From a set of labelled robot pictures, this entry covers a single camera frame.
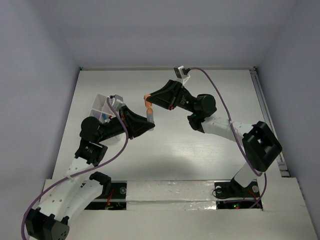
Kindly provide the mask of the orange eraser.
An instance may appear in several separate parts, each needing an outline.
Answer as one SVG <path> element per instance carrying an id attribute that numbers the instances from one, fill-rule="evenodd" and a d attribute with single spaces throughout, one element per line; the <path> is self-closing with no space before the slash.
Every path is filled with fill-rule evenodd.
<path id="1" fill-rule="evenodd" d="M 151 95 L 150 94 L 146 94 L 144 95 L 143 99 L 144 99 L 144 104 L 145 104 L 145 107 L 147 109 L 151 108 L 152 107 L 152 103 L 148 101 L 148 97 L 150 97 Z"/>

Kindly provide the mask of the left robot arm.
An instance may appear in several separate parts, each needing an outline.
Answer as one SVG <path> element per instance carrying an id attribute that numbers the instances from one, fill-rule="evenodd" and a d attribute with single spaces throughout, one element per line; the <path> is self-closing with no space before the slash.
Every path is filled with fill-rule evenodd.
<path id="1" fill-rule="evenodd" d="M 101 142 L 125 134 L 125 143 L 153 129 L 150 117 L 132 112 L 126 105 L 112 108 L 114 117 L 107 123 L 93 116 L 81 123 L 79 148 L 64 178 L 45 189 L 49 194 L 36 208 L 29 206 L 23 215 L 21 237 L 36 240 L 64 240 L 72 221 L 97 197 L 112 194 L 112 180 L 98 171 L 108 147 Z"/>

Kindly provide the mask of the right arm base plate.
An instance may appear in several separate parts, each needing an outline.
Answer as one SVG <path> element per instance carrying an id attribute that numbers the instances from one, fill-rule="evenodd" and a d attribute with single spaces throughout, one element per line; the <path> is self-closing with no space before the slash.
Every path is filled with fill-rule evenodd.
<path id="1" fill-rule="evenodd" d="M 212 195 L 216 198 L 218 210 L 263 209 L 256 180 L 242 189 L 232 188 L 230 181 L 215 182 Z"/>

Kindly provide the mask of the grey pencil shaped case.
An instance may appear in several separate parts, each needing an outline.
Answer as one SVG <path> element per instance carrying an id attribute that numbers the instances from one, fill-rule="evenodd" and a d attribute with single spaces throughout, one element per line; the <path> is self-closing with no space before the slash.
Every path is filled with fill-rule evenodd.
<path id="1" fill-rule="evenodd" d="M 148 109 L 146 110 L 146 119 L 147 119 L 147 121 L 148 121 L 149 123 L 152 123 L 152 124 L 155 123 L 155 121 L 154 121 L 154 111 L 153 111 L 152 108 L 148 108 Z"/>

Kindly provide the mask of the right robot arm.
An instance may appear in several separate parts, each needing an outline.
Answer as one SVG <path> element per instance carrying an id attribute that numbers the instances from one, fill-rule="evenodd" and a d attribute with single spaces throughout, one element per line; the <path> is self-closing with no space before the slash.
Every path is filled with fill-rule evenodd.
<path id="1" fill-rule="evenodd" d="M 235 196 L 246 193 L 254 178 L 265 173 L 283 150 L 265 122 L 245 124 L 220 117 L 216 115 L 216 100 L 212 95 L 192 96 L 179 81 L 169 80 L 144 99 L 167 110 L 176 107 L 187 110 L 191 112 L 187 119 L 193 130 L 234 141 L 239 146 L 246 163 L 230 181 Z"/>

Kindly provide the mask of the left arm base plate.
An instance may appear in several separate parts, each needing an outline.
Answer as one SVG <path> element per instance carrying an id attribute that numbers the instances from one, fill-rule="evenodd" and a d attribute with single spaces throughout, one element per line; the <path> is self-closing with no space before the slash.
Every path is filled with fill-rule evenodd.
<path id="1" fill-rule="evenodd" d="M 85 210 L 121 211 L 127 209 L 127 182 L 112 182 L 109 196 L 99 196 L 94 199 Z"/>

